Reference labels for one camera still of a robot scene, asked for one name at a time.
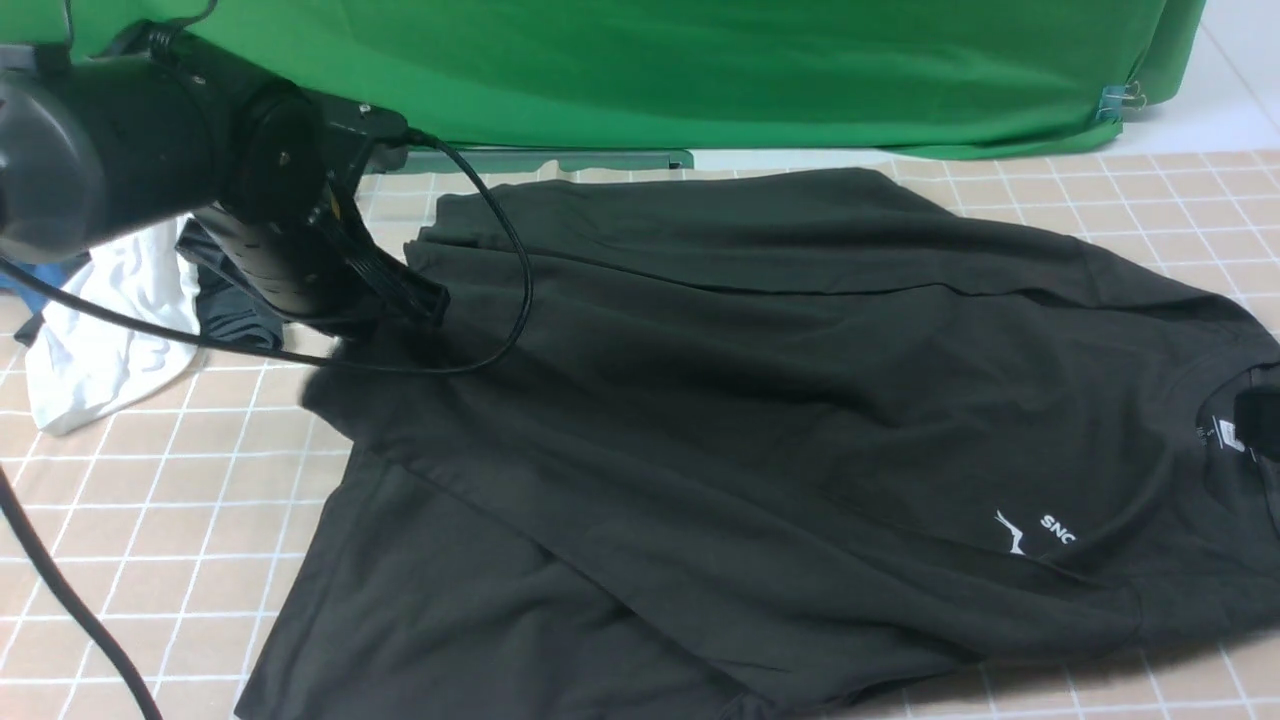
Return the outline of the black gripper body on left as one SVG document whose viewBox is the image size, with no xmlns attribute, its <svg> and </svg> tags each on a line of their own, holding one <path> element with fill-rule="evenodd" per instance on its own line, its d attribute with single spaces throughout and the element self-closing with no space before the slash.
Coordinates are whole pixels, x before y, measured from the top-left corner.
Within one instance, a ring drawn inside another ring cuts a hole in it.
<svg viewBox="0 0 1280 720">
<path fill-rule="evenodd" d="M 207 173 L 195 183 L 195 220 L 237 269 L 229 279 L 288 322 L 343 340 L 385 323 L 434 331 L 451 293 L 372 240 L 355 197 L 364 174 L 250 197 Z"/>
</svg>

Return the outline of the black gripper body on right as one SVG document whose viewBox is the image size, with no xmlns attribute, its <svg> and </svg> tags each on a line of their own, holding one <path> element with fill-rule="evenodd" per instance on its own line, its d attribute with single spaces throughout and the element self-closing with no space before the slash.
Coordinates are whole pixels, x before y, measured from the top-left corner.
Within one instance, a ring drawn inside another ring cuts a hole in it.
<svg viewBox="0 0 1280 720">
<path fill-rule="evenodd" d="M 1280 460 L 1280 393 L 1277 386 L 1243 389 L 1235 397 L 1235 436 L 1251 451 Z"/>
</svg>

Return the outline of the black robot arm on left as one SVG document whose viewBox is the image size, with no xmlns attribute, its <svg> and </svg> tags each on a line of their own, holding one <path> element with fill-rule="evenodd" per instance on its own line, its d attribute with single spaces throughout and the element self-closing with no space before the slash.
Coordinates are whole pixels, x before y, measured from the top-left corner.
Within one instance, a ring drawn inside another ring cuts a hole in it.
<svg viewBox="0 0 1280 720">
<path fill-rule="evenodd" d="M 378 247 L 355 201 L 404 160 L 403 117 L 311 88 L 175 26 L 106 56 L 3 47 L 3 258 L 79 256 L 191 217 L 179 252 L 288 322 L 434 328 L 449 293 Z"/>
</svg>

